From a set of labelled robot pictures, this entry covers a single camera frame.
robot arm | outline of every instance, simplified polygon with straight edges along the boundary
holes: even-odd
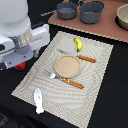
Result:
[[[30,60],[50,42],[49,25],[32,30],[27,13],[27,0],[1,1],[0,69]]]

dark table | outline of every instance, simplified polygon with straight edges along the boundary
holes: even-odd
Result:
[[[60,2],[62,1],[28,0],[28,15],[32,26],[35,27],[40,22],[47,22],[51,15],[40,17],[40,14],[56,9],[56,5]],[[55,37],[58,31],[114,45],[88,128],[128,128],[128,44],[54,25],[50,25],[50,40]],[[39,57],[46,47],[41,48]],[[7,109],[9,109],[51,128],[76,128],[74,125],[48,112],[37,115],[35,106],[11,96],[11,93],[37,60],[38,58],[33,57],[27,61],[26,68],[23,71],[17,71],[14,68],[0,71],[0,113],[4,112],[4,110],[9,113],[7,112]]]

round plate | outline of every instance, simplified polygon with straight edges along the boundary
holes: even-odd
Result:
[[[59,76],[72,78],[80,73],[81,63],[77,57],[65,55],[55,62],[54,68]]]

banana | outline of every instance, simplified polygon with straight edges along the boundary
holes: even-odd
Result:
[[[75,40],[75,42],[77,44],[77,52],[81,51],[81,49],[82,49],[82,41],[80,39],[78,39],[78,38],[75,38],[74,40]]]

fork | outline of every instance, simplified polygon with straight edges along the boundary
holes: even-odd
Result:
[[[65,83],[70,84],[70,85],[73,85],[73,86],[75,86],[77,88],[80,88],[80,89],[84,88],[84,86],[82,84],[76,83],[76,82],[71,81],[71,80],[69,80],[67,78],[62,78],[62,77],[56,75],[55,73],[51,73],[51,72],[45,70],[43,72],[43,74],[45,76],[48,76],[48,77],[52,78],[52,79],[59,79],[59,80],[65,82]]]

